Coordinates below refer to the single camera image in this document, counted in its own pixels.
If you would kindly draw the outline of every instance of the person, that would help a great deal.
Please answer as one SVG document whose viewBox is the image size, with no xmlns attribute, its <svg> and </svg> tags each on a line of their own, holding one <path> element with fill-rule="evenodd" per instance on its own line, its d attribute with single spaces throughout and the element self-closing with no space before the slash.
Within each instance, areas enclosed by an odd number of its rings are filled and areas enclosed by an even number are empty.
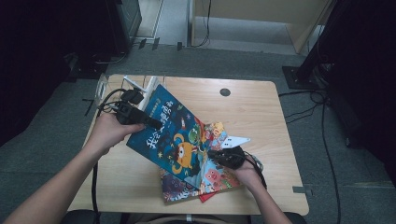
<svg viewBox="0 0 396 224">
<path fill-rule="evenodd" d="M 4 223 L 60 223 L 78 189 L 99 159 L 126 135 L 144 128 L 144 124 L 121 125 L 114 114 L 105 113 L 98 117 L 90 137 L 77 156 L 19 205 Z M 234 173 L 254 196 L 265 223 L 290 223 L 249 162 L 245 161 Z"/>
</svg>

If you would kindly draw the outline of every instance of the gray carpet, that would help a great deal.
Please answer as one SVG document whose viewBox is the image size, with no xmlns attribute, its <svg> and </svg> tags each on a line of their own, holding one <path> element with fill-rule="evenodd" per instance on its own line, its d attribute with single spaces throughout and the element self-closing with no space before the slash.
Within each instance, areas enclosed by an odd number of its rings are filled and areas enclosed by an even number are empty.
<svg viewBox="0 0 396 224">
<path fill-rule="evenodd" d="M 270 80 L 289 92 L 281 66 L 299 66 L 304 57 L 217 49 L 183 49 L 151 45 L 133 49 L 107 74 L 214 77 Z M 85 116 L 96 80 L 63 83 L 37 113 L 27 130 L 4 144 L 0 157 L 0 221 L 26 197 L 56 174 L 80 150 L 93 118 Z M 309 94 L 284 96 L 283 112 L 303 111 L 314 103 Z M 336 223 L 337 201 L 332 171 L 321 136 L 321 109 L 288 124 L 310 212 L 308 223 Z M 396 190 L 378 161 L 364 149 L 345 146 L 343 129 L 330 105 L 324 130 L 338 181 L 342 223 L 396 223 Z M 118 223 L 120 214 L 104 213 L 102 223 Z M 262 223 L 260 216 L 254 223 Z"/>
</svg>

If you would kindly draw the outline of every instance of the desk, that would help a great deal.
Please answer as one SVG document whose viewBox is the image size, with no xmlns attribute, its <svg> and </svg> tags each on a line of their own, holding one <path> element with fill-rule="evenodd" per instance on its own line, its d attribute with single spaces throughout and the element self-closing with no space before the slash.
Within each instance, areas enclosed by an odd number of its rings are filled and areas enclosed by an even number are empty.
<svg viewBox="0 0 396 224">
<path fill-rule="evenodd" d="M 142 76 L 131 76 L 143 82 Z M 112 90 L 122 76 L 110 76 Z M 268 191 L 284 212 L 308 213 L 304 193 L 294 193 L 302 181 L 289 133 L 269 81 L 165 77 L 164 86 L 203 123 L 222 121 L 229 135 L 251 138 L 242 148 L 263 163 Z M 220 89 L 231 91 L 221 96 Z M 100 211 L 176 214 L 258 215 L 257 204 L 245 187 L 219 192 L 205 203 L 197 198 L 179 203 L 163 202 L 159 168 L 125 144 L 129 136 L 99 161 L 97 202 Z M 89 175 L 69 210 L 92 209 Z"/>
<path fill-rule="evenodd" d="M 191 43 L 195 17 L 207 17 L 210 0 L 192 0 Z M 325 20 L 332 0 L 212 0 L 210 17 L 286 23 L 291 42 L 300 53 L 316 27 Z"/>
</svg>

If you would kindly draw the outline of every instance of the person's right arm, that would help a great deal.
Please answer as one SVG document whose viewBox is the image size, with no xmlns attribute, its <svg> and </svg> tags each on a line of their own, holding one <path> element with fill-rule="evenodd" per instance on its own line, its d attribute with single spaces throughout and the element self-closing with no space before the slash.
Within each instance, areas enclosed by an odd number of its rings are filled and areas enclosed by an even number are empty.
<svg viewBox="0 0 396 224">
<path fill-rule="evenodd" d="M 238 180 L 253 194 L 262 213 L 264 223 L 291 223 L 282 210 L 280 210 L 279 206 L 277 206 L 267 189 L 262 185 L 259 175 L 250 162 L 245 161 L 242 167 L 233 172 Z"/>
</svg>

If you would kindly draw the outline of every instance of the forearm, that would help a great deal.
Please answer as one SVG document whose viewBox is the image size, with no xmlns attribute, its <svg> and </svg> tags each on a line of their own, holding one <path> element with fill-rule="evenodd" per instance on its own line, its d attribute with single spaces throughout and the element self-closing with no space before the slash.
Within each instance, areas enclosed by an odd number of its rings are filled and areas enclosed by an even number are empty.
<svg viewBox="0 0 396 224">
<path fill-rule="evenodd" d="M 60 173 L 30 196 L 5 223 L 59 223 L 78 189 L 100 159 L 93 150 L 82 149 Z"/>
<path fill-rule="evenodd" d="M 248 186 L 247 188 L 253 194 L 259 206 L 264 223 L 291 223 L 261 183 Z"/>
</svg>

